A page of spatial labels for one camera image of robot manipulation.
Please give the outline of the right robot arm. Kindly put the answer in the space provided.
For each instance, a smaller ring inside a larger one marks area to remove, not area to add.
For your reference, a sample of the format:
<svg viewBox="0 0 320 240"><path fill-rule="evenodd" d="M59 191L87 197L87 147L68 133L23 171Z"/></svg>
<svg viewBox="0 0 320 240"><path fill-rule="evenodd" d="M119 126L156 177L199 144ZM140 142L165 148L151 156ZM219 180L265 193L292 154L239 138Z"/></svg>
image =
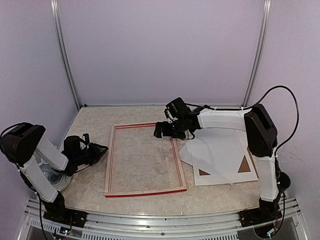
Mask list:
<svg viewBox="0 0 320 240"><path fill-rule="evenodd" d="M214 109L208 105L190 109L190 104L178 97L165 106L164 113L167 120L155 124L153 135L156 138L186 140L186 132L189 132L194 139L195 131L202 129L245 132L248 149L258 165L261 192L258 207L239 212L241 225L252 226L284 216L279 201L291 182L279 167L278 130L262 104L242 109Z"/></svg>

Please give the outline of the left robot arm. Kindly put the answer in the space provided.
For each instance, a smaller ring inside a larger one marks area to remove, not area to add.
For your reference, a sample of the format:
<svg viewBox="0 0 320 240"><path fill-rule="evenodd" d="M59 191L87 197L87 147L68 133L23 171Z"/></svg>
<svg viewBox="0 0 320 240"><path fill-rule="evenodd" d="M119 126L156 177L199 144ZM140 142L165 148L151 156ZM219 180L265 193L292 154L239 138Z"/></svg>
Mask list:
<svg viewBox="0 0 320 240"><path fill-rule="evenodd" d="M109 150L107 146L93 143L87 133L71 135L63 141L59 151L47 138L43 125L21 122L9 126L0 134L0 151L16 166L25 184L37 194L44 206L43 217L64 224L76 218L85 218L86 213L71 210L65 198L50 182L44 168L56 176L72 177L98 163Z"/></svg>

